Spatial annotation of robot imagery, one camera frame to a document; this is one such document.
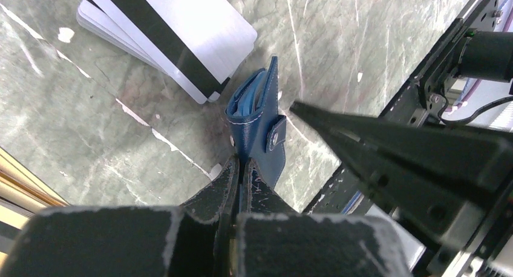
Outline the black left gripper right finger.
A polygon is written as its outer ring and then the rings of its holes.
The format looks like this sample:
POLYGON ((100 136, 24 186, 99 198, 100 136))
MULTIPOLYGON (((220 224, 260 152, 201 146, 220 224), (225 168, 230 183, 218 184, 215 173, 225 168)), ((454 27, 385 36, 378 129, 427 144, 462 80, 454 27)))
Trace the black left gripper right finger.
POLYGON ((237 216, 237 276, 410 276, 394 227, 379 217, 295 212, 247 162, 237 216))

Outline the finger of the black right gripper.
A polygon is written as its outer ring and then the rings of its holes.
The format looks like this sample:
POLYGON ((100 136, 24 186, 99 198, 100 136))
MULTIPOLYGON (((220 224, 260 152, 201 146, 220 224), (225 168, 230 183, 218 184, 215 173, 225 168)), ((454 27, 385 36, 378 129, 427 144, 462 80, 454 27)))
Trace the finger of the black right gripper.
POLYGON ((296 101, 372 196, 437 243, 469 243, 512 204, 512 135, 472 126, 413 126, 296 101))

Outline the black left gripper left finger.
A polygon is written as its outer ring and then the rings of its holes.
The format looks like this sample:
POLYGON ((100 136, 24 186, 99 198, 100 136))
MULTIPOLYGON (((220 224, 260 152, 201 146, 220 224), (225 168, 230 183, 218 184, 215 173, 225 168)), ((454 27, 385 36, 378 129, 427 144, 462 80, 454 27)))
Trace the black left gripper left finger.
POLYGON ((229 276, 240 164, 178 206, 65 206, 37 213, 2 276, 229 276))

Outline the blue leather card holder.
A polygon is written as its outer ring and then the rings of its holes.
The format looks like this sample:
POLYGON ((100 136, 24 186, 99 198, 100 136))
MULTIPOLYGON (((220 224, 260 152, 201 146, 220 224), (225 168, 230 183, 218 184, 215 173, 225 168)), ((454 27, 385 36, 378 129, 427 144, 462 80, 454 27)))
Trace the blue leather card holder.
POLYGON ((278 110, 277 56, 238 87, 225 113, 241 165, 256 160, 263 180, 274 188, 286 163, 287 131, 287 117, 278 110))

